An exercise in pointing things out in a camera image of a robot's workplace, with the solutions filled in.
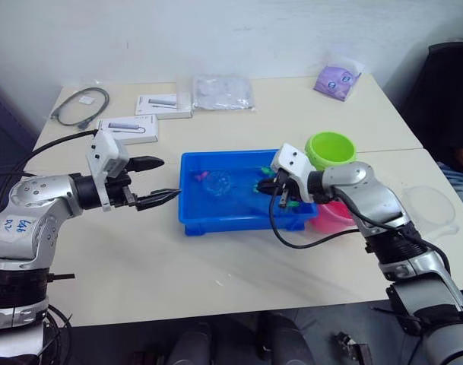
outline purple package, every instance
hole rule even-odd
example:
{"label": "purple package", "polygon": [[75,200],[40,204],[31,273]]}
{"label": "purple package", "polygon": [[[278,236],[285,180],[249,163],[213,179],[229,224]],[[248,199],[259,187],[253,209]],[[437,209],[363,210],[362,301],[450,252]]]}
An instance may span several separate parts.
{"label": "purple package", "polygon": [[345,101],[360,76],[354,76],[345,68],[326,66],[317,78],[314,90]]}

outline green bowl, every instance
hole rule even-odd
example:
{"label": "green bowl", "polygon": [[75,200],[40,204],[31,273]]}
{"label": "green bowl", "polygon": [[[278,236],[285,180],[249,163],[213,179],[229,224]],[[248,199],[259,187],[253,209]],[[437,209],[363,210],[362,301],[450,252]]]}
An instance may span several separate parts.
{"label": "green bowl", "polygon": [[306,143],[306,155],[319,171],[356,160],[356,147],[350,139],[335,132],[321,132]]}

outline white wall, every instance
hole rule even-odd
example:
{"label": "white wall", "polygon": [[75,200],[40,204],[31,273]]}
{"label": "white wall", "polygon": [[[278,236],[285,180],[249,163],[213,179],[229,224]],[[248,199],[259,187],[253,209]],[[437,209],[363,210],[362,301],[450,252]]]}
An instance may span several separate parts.
{"label": "white wall", "polygon": [[332,49],[399,103],[458,37],[463,0],[0,0],[0,93],[40,131],[62,85],[313,75]]}

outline pink bowl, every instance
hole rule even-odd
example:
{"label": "pink bowl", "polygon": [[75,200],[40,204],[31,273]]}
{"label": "pink bowl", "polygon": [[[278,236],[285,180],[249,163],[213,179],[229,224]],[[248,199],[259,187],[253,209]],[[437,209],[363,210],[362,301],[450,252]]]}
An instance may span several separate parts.
{"label": "pink bowl", "polygon": [[319,215],[310,220],[314,230],[321,233],[337,233],[354,226],[346,205],[341,202],[318,204]]}

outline blue plastic tray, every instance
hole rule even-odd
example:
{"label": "blue plastic tray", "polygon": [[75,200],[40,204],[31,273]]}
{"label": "blue plastic tray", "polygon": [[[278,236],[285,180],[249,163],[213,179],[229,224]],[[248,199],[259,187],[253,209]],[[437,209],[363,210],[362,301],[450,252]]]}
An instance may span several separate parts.
{"label": "blue plastic tray", "polygon": [[[256,190],[258,181],[274,174],[269,166],[277,150],[197,152],[182,155],[179,220],[187,236],[230,230],[270,229],[270,196]],[[303,230],[317,216],[315,204],[280,209],[278,228]]]}

